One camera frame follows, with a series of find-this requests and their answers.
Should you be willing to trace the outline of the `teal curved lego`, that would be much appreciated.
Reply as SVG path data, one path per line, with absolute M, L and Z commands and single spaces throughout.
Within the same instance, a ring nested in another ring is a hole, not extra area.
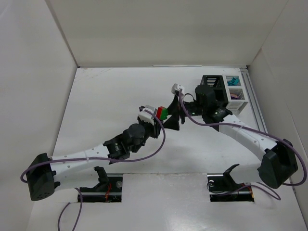
M 234 85 L 233 78 L 229 79 L 227 83 L 228 83 L 228 86 L 233 86 Z

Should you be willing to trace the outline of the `red and green lego block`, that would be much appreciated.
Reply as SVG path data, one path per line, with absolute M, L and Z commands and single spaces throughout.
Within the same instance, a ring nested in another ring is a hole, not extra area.
M 160 120 L 166 120 L 168 117 L 168 109 L 163 106 L 159 106 L 156 112 L 156 117 Z

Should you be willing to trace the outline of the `small teal lego cube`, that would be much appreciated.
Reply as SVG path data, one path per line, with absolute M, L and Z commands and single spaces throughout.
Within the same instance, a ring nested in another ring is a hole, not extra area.
M 230 81 L 231 86 L 240 86 L 240 81 L 238 78 L 233 77 L 232 80 Z

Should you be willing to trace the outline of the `purple arched lego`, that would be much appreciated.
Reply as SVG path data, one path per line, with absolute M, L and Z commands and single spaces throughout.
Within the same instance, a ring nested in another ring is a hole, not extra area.
M 231 96 L 231 98 L 232 98 L 233 100 L 241 100 L 241 99 L 242 99 L 242 94 L 241 94 L 241 93 L 238 93 L 238 92 L 236 92 L 236 93 L 231 93 L 230 96 Z

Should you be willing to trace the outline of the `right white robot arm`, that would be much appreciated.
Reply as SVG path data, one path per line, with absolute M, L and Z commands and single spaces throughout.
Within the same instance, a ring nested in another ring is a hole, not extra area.
M 235 164 L 226 170 L 223 175 L 227 178 L 228 184 L 261 181 L 277 189 L 297 172 L 298 165 L 292 144 L 246 126 L 216 99 L 212 87 L 198 85 L 195 88 L 196 99 L 188 103 L 183 100 L 183 86 L 174 84 L 171 92 L 174 99 L 167 108 L 170 117 L 164 123 L 165 128 L 179 130 L 180 125 L 185 123 L 185 118 L 201 116 L 203 123 L 199 125 L 212 127 L 233 138 L 259 159 L 260 164 L 244 167 Z

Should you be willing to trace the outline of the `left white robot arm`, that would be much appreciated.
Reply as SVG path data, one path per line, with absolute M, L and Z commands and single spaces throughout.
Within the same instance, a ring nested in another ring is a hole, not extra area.
M 138 117 L 121 134 L 90 149 L 65 156 L 39 154 L 22 173 L 21 181 L 28 185 L 31 201 L 40 201 L 57 191 L 71 188 L 104 189 L 110 182 L 106 167 L 116 163 L 134 163 L 153 157 L 131 159 L 149 138 L 165 134 L 163 120 L 151 115 L 149 121 Z

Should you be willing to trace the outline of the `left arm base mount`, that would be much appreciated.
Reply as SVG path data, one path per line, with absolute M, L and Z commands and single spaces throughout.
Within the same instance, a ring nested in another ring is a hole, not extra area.
M 78 202 L 120 203 L 122 202 L 123 174 L 107 174 L 103 167 L 95 167 L 97 183 L 93 187 L 79 188 Z

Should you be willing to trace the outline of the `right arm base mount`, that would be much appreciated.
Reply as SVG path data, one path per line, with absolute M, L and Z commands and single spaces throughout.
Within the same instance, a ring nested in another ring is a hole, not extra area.
M 238 184 L 231 178 L 231 171 L 239 166 L 235 164 L 223 173 L 207 174 L 206 188 L 209 191 L 210 202 L 254 202 L 251 187 L 245 183 Z

